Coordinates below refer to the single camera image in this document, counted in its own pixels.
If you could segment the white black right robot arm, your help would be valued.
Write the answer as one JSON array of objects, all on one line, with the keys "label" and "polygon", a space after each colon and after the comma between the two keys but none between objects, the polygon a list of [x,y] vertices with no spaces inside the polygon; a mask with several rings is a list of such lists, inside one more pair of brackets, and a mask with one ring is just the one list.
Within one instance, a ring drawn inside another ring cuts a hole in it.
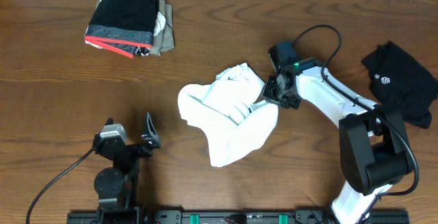
[{"label": "white black right robot arm", "polygon": [[296,223],[409,223],[404,210],[374,211],[374,204],[414,171],[401,116],[364,99],[335,79],[316,58],[272,59],[276,72],[264,99],[298,109],[306,100],[339,130],[339,152],[346,182],[327,211],[297,210]]}]

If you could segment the white t-shirt pixel print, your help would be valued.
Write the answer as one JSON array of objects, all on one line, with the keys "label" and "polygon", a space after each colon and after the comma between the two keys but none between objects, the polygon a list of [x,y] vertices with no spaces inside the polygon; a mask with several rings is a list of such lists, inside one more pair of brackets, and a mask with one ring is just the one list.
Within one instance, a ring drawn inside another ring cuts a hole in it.
[{"label": "white t-shirt pixel print", "polygon": [[243,63],[217,74],[210,84],[188,84],[179,91],[180,116],[205,134],[213,167],[224,167],[260,149],[276,127],[277,105],[257,100],[264,86]]}]

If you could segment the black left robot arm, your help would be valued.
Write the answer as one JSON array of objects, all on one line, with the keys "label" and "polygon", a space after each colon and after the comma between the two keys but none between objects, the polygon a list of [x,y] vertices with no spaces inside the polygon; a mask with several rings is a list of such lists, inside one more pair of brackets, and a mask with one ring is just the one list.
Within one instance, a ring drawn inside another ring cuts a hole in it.
[{"label": "black left robot arm", "polygon": [[124,127],[111,118],[94,136],[94,152],[112,162],[94,180],[99,196],[98,223],[144,222],[144,210],[136,205],[140,159],[151,157],[162,145],[149,113],[144,115],[141,138],[141,143],[128,145]]}]

